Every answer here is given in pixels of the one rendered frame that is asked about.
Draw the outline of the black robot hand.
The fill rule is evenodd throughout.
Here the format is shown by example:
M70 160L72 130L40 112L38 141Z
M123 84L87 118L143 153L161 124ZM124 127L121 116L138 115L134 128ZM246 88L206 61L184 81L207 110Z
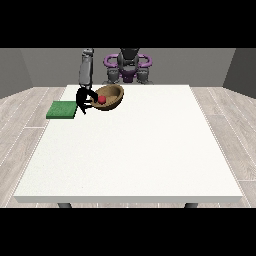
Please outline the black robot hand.
M76 104L83 113L86 113L87 96L91 96L94 102L98 101L98 94L91 90L89 87L80 87L76 93Z

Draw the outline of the brown wooden bowl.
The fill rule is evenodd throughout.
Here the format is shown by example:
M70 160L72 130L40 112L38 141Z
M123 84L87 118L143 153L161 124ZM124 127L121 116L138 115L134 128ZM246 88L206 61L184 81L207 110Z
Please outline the brown wooden bowl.
M124 96L124 89L117 84L105 85L96 90L99 96L106 97L106 103L95 103L93 98L90 98L91 105L101 111L109 111L115 109L122 101Z

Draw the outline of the green square pad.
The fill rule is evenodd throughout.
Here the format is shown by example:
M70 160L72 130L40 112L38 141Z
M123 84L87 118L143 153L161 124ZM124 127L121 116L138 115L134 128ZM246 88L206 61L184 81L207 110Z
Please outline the green square pad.
M54 101L47 114L47 119L73 119L77 110L75 101Z

